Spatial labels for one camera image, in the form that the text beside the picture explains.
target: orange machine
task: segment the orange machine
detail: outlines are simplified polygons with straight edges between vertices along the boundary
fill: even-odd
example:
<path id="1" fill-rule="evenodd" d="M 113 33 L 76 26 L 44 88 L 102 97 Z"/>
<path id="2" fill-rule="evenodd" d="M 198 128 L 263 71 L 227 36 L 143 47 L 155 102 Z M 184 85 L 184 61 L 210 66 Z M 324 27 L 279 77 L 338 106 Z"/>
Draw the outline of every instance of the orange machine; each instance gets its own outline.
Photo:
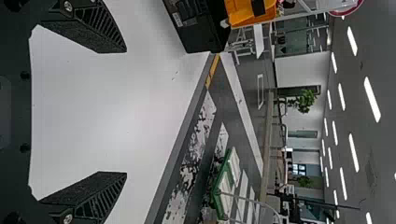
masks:
<path id="1" fill-rule="evenodd" d="M 276 17 L 276 0 L 256 1 L 263 1 L 265 6 L 265 13 L 259 16 L 254 12 L 251 0 L 224 0 L 228 22 L 233 28 L 252 25 L 256 22 L 270 21 Z"/>

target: gray floor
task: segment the gray floor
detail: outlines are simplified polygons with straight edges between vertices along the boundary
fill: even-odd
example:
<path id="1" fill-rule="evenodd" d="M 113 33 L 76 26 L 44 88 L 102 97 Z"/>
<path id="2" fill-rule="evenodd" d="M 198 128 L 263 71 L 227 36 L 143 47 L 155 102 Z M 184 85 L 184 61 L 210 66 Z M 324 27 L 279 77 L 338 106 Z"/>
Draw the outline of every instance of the gray floor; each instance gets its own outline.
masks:
<path id="1" fill-rule="evenodd" d="M 373 223 L 396 223 L 396 157 L 393 149 L 396 4 L 394 1 L 365 1 L 361 8 L 344 21 L 337 19 L 334 26 L 333 52 L 338 72 L 332 70 L 329 90 L 332 94 L 332 111 L 326 107 L 329 136 L 326 147 L 332 148 L 333 170 L 329 170 L 330 187 L 325 189 L 326 202 L 334 203 L 333 190 L 337 190 L 340 204 L 357 206 L 361 212 L 341 210 L 341 218 L 335 223 L 366 223 L 370 212 Z M 359 47 L 358 55 L 352 54 L 347 39 L 350 26 Z M 363 81 L 370 78 L 382 117 L 376 123 L 367 99 Z M 342 111 L 337 90 L 343 85 L 346 111 Z M 339 145 L 333 140 L 331 122 L 337 125 Z M 355 172 L 348 135 L 352 133 L 356 145 L 360 170 Z M 326 157 L 324 165 L 329 167 Z M 344 200 L 340 182 L 340 167 L 346 179 L 347 200 Z"/>
<path id="2" fill-rule="evenodd" d="M 261 90 L 274 87 L 274 70 L 272 67 L 272 62 L 269 58 L 269 55 L 264 55 L 259 60 L 255 60 L 254 56 L 243 57 L 241 58 L 241 65 L 237 67 L 242 90 L 247 101 L 248 112 L 252 119 L 254 131 L 260 146 L 263 142 L 262 126 L 264 123 L 263 117 L 265 115 L 265 105 L 261 108 L 261 110 L 258 109 L 257 75 L 263 74 L 264 77 L 263 86 L 260 86 Z M 216 106 L 216 116 L 214 117 L 213 124 L 211 125 L 210 135 L 208 136 L 207 142 L 205 144 L 204 156 L 199 163 L 195 164 L 196 167 L 199 167 L 199 172 L 194 175 L 192 180 L 193 187 L 191 189 L 191 195 L 188 198 L 185 216 L 182 218 L 184 223 L 195 223 L 197 220 L 199 220 L 199 211 L 203 205 L 206 183 L 209 177 L 210 166 L 215 154 L 215 147 L 218 141 L 219 131 L 222 123 L 224 124 L 229 135 L 227 148 L 236 148 L 238 156 L 241 160 L 241 169 L 247 174 L 247 196 L 250 196 L 250 188 L 252 188 L 255 192 L 255 199 L 257 199 L 260 195 L 260 173 L 257 169 L 257 165 L 254 162 L 254 156 L 252 154 L 252 149 L 248 141 L 241 115 L 238 111 L 237 102 L 234 99 L 233 91 L 221 60 L 216 73 L 213 76 L 208 92 L 210 93 L 210 96 Z M 206 93 L 207 90 L 206 87 L 204 87 L 200 93 L 200 103 L 198 103 L 196 106 L 189 131 L 186 134 L 182 150 L 178 155 L 177 165 L 172 173 L 171 181 L 166 187 L 165 194 L 161 199 L 161 205 L 155 218 L 155 223 L 176 223 L 173 218 L 175 217 L 174 214 L 177 211 L 172 212 L 172 215 L 168 213 L 170 211 L 169 206 L 172 204 L 170 203 L 170 200 L 175 198 L 175 195 L 177 194 L 175 191 L 177 184 L 180 185 L 180 181 L 183 181 L 184 177 L 180 174 L 180 169 L 182 168 L 182 164 L 184 162 L 182 159 L 185 157 L 186 153 L 189 153 L 188 143 L 190 141 L 190 136 L 196 132 L 195 127 L 197 126 L 197 122 L 199 122 L 200 119 L 200 110 L 204 103 Z M 243 184 L 241 183 L 236 189 L 236 194 L 240 193 L 239 191 L 241 190 L 241 185 Z"/>

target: floor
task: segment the floor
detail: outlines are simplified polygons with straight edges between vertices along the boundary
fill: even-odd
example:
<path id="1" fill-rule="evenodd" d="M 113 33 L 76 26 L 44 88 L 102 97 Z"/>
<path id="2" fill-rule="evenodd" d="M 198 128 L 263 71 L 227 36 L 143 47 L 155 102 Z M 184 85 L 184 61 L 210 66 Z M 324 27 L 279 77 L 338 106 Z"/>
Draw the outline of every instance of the floor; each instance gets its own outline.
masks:
<path id="1" fill-rule="evenodd" d="M 206 182 L 199 174 L 210 169 L 218 145 L 240 152 L 245 172 L 238 193 L 258 197 L 261 139 L 255 120 L 263 115 L 253 87 L 259 74 L 260 88 L 274 85 L 272 69 L 255 67 L 252 76 L 240 77 L 224 67 L 231 56 L 222 56 L 206 90 L 214 55 L 185 53 L 161 1 L 106 4 L 127 44 L 125 54 L 98 55 L 40 26 L 32 33 L 33 194 L 41 199 L 97 171 L 127 172 L 107 223 L 166 223 L 174 189 L 190 195 L 184 212 L 174 212 L 190 223 L 203 204 Z M 181 153 L 187 150 L 189 155 Z M 190 169 L 199 162 L 200 170 Z M 196 182 L 178 186 L 184 183 L 180 171 Z"/>
<path id="2" fill-rule="evenodd" d="M 395 223 L 396 156 L 393 150 L 394 124 L 394 52 L 392 36 L 396 35 L 396 5 L 393 1 L 365 1 L 354 14 L 337 19 L 334 25 L 332 51 L 337 72 L 332 66 L 329 90 L 332 110 L 326 106 L 329 136 L 324 138 L 325 149 L 332 151 L 333 168 L 330 168 L 328 153 L 323 157 L 329 170 L 329 184 L 325 189 L 327 203 L 335 203 L 334 191 L 339 204 L 359 207 L 360 212 L 340 209 L 340 218 L 335 223 Z M 353 31 L 358 52 L 354 56 L 347 37 L 347 27 Z M 381 119 L 375 121 L 365 89 L 368 77 L 375 93 Z M 341 83 L 346 109 L 341 107 L 338 83 Z M 338 145 L 334 141 L 332 122 L 335 121 Z M 358 172 L 352 159 L 349 135 L 352 134 L 359 161 Z M 340 168 L 346 181 L 344 196 Z"/>
<path id="3" fill-rule="evenodd" d="M 146 223 L 201 223 L 203 215 L 197 211 L 208 207 L 210 177 L 231 147 L 235 147 L 242 169 L 234 193 L 255 200 L 260 196 L 264 136 L 260 123 L 265 106 L 259 109 L 258 92 L 274 87 L 275 79 L 268 55 L 260 60 L 243 57 L 240 62 L 235 69 L 232 55 L 221 54 L 210 85 L 203 87 L 165 194 L 154 198 Z M 243 201 L 235 203 L 232 217 L 252 220 L 251 206 Z"/>

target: fluorescent light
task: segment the fluorescent light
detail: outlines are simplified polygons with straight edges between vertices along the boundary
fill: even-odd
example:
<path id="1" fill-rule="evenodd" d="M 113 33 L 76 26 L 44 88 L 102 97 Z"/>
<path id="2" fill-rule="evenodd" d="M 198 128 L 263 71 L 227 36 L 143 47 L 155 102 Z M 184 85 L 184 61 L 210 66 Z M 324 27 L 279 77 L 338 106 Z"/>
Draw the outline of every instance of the fluorescent light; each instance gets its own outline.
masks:
<path id="1" fill-rule="evenodd" d="M 337 190 L 333 190 L 332 194 L 334 195 L 334 204 L 338 205 Z"/>
<path id="2" fill-rule="evenodd" d="M 353 164 L 355 165 L 355 171 L 357 173 L 359 171 L 359 161 L 358 156 L 356 155 L 355 143 L 353 142 L 352 133 L 349 134 L 349 145 L 352 152 Z"/>
<path id="3" fill-rule="evenodd" d="M 327 101 L 329 102 L 329 108 L 332 110 L 332 97 L 330 96 L 330 91 L 327 90 Z"/>
<path id="4" fill-rule="evenodd" d="M 335 60 L 334 52 L 332 52 L 332 67 L 334 68 L 334 73 L 337 74 L 337 61 Z"/>
<path id="5" fill-rule="evenodd" d="M 324 140 L 323 139 L 322 139 L 322 150 L 323 150 L 323 157 L 326 157 L 326 148 L 324 147 Z"/>
<path id="6" fill-rule="evenodd" d="M 329 130 L 327 129 L 327 120 L 324 118 L 324 130 L 326 131 L 326 137 L 329 136 Z"/>
<path id="7" fill-rule="evenodd" d="M 352 52 L 356 56 L 358 54 L 358 45 L 356 45 L 355 36 L 353 36 L 350 26 L 347 27 L 347 38 L 349 39 L 350 47 L 352 47 Z"/>
<path id="8" fill-rule="evenodd" d="M 332 135 L 334 135 L 334 143 L 338 146 L 338 136 L 337 136 L 337 129 L 335 128 L 335 122 L 332 121 Z"/>
<path id="9" fill-rule="evenodd" d="M 346 201 L 347 200 L 347 186 L 346 186 L 346 181 L 344 179 L 344 169 L 342 167 L 340 168 L 340 176 L 341 176 L 341 185 L 343 186 L 344 199 Z"/>
<path id="10" fill-rule="evenodd" d="M 329 33 L 327 33 L 327 45 L 330 46 L 332 44 L 332 37 L 329 36 Z"/>
<path id="11" fill-rule="evenodd" d="M 367 224 L 373 224 L 373 221 L 371 220 L 371 215 L 370 213 L 366 214 L 366 220 L 367 220 Z"/>
<path id="12" fill-rule="evenodd" d="M 341 83 L 338 83 L 338 94 L 340 95 L 341 107 L 343 107 L 343 110 L 345 111 L 346 101 L 344 99 L 343 87 L 341 86 Z"/>
<path id="13" fill-rule="evenodd" d="M 330 169 L 332 170 L 332 149 L 328 148 L 329 150 L 329 162 L 330 162 Z"/>
<path id="14" fill-rule="evenodd" d="M 329 183 L 329 172 L 327 171 L 327 167 L 324 168 L 324 174 L 326 175 L 326 186 L 328 188 L 330 186 L 330 183 Z"/>
<path id="15" fill-rule="evenodd" d="M 368 77 L 364 79 L 364 89 L 366 89 L 367 97 L 369 98 L 370 106 L 373 110 L 375 121 L 378 123 L 379 120 L 381 119 L 381 112 L 379 111 L 378 104 L 376 103 L 373 88 L 370 84 L 370 80 Z"/>
<path id="16" fill-rule="evenodd" d="M 323 159 L 320 157 L 320 171 L 323 173 Z"/>

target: metal frame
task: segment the metal frame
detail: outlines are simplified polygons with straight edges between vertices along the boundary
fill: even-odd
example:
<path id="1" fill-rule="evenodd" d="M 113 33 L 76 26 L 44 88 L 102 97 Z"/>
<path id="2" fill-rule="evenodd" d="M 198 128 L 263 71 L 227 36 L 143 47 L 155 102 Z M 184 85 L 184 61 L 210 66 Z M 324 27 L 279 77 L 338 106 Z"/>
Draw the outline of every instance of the metal frame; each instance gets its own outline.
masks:
<path id="1" fill-rule="evenodd" d="M 286 217 L 284 217 L 284 216 L 281 216 L 273 207 L 271 207 L 271 206 L 270 206 L 269 204 L 267 204 L 267 203 L 263 203 L 263 202 L 259 202 L 259 201 L 254 201 L 254 200 L 251 200 L 251 199 L 249 199 L 249 198 L 244 198 L 244 197 L 241 197 L 241 196 L 238 196 L 238 195 L 234 195 L 234 194 L 227 193 L 227 192 L 222 192 L 222 191 L 221 191 L 219 194 L 220 194 L 220 195 L 225 195 L 225 196 L 232 197 L 233 200 L 234 200 L 234 202 L 236 202 L 236 203 L 238 203 L 237 199 L 238 199 L 238 200 L 245 200 L 246 202 L 253 203 L 253 214 L 256 214 L 256 206 L 254 206 L 254 205 L 255 205 L 255 204 L 258 204 L 261 208 L 264 209 L 264 211 L 265 211 L 265 209 L 270 209 L 271 211 L 273 211 L 274 214 L 276 215 L 276 217 L 278 218 L 278 220 L 282 220 L 282 218 L 286 218 Z M 237 206 L 236 206 L 236 211 L 240 214 L 239 208 L 238 208 Z M 246 222 L 243 222 L 243 221 L 239 221 L 239 220 L 236 220 L 236 219 L 230 218 L 230 217 L 228 218 L 228 220 L 230 220 L 230 221 L 232 221 L 232 222 L 234 222 L 234 223 L 250 224 L 250 223 L 246 223 Z M 256 220 L 255 224 L 260 224 L 260 218 L 258 218 L 258 220 Z"/>

